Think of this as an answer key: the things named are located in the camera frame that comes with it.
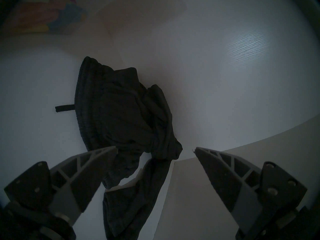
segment clothing pile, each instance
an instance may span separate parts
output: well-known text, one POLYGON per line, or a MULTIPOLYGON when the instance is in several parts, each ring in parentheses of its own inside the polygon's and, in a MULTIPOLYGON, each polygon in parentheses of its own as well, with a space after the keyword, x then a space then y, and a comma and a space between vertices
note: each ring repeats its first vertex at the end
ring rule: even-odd
POLYGON ((116 146, 103 185, 117 186, 138 168, 143 152, 151 153, 142 178, 133 187, 106 192, 103 215, 108 240, 137 239, 182 146, 174 136, 172 115, 162 90, 146 89, 135 68, 113 70, 86 57, 81 65, 74 105, 81 137, 88 151, 116 146))

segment drawstring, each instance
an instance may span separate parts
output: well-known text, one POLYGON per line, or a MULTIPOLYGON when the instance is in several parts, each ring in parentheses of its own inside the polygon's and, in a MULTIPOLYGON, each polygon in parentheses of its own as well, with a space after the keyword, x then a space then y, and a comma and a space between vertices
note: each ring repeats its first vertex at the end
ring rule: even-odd
POLYGON ((64 111, 71 111, 75 109, 75 105, 63 105, 63 106, 56 106, 56 112, 64 112, 64 111))

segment white surface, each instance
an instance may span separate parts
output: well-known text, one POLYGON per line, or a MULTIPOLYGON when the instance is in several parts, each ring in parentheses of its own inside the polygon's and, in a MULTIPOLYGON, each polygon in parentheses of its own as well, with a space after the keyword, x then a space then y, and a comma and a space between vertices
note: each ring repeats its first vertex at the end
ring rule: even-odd
MULTIPOLYGON (((319 41, 291 0, 168 0, 165 22, 157 0, 130 2, 106 28, 142 83, 164 91, 180 159, 196 146, 270 137, 320 112, 319 41), (131 21, 117 23, 126 13, 131 21)), ((102 18, 116 12, 113 3, 102 18)))

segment screw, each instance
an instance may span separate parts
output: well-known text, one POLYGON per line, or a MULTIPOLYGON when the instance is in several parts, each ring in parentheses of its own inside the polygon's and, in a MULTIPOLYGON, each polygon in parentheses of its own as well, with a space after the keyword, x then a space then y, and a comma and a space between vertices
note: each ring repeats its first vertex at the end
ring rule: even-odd
POLYGON ((290 186, 296 186, 297 185, 297 183, 294 181, 294 180, 289 180, 288 181, 288 184, 290 185, 290 186))
POLYGON ((268 193, 271 194, 271 195, 276 196, 278 194, 278 190, 276 190, 273 187, 270 187, 270 188, 268 188, 268 193))
POLYGON ((274 168, 275 167, 272 163, 267 163, 266 166, 270 167, 270 168, 274 168))

